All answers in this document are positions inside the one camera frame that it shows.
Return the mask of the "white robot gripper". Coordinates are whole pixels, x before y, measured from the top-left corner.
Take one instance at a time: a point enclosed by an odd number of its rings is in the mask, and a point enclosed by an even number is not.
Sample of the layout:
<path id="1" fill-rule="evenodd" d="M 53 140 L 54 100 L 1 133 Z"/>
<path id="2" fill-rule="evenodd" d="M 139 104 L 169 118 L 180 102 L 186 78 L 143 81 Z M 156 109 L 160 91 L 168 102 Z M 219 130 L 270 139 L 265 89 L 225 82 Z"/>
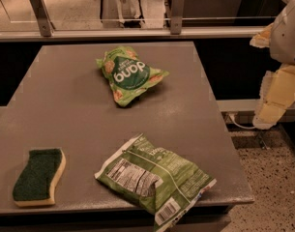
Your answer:
<path id="1" fill-rule="evenodd" d="M 277 71 L 263 76 L 252 119 L 257 129 L 268 130 L 295 102 L 295 0 L 289 1 L 273 24 L 253 36 L 250 45 L 270 47 L 271 57 L 282 63 Z"/>

